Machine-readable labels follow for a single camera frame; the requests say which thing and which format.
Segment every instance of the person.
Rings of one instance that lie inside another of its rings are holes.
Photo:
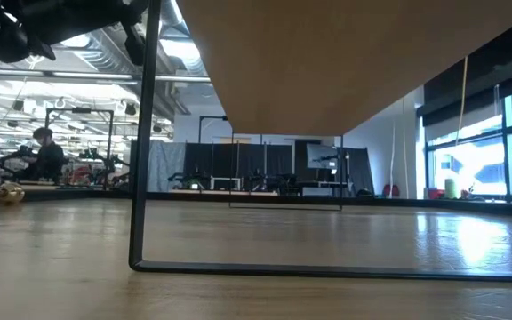
[[[38,128],[33,132],[33,138],[41,145],[38,154],[24,156],[22,159],[30,165],[19,173],[22,180],[52,179],[58,180],[62,165],[64,164],[64,153],[62,148],[52,140],[52,130]]]

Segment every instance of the black robotic equipment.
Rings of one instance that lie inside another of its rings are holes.
[[[52,44],[120,22],[130,58],[141,66],[145,39],[135,24],[147,8],[148,0],[0,0],[0,61],[55,60]]]

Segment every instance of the dark hair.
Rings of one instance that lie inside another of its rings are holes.
[[[38,128],[33,132],[33,138],[42,139],[46,137],[52,137],[52,130],[48,128]]]

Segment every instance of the red object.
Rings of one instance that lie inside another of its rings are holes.
[[[382,194],[384,196],[390,196],[390,185],[384,186],[384,189],[382,190]],[[397,185],[392,186],[392,197],[394,196],[400,196],[400,190],[398,189]]]
[[[436,200],[439,199],[440,196],[445,195],[445,191],[441,189],[436,188],[429,188],[428,189],[428,199]]]

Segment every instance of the wooden floor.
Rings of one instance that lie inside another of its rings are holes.
[[[512,319],[512,284],[134,273],[129,211],[0,207],[0,319]],[[512,219],[491,216],[150,202],[147,224],[149,259],[512,270]]]

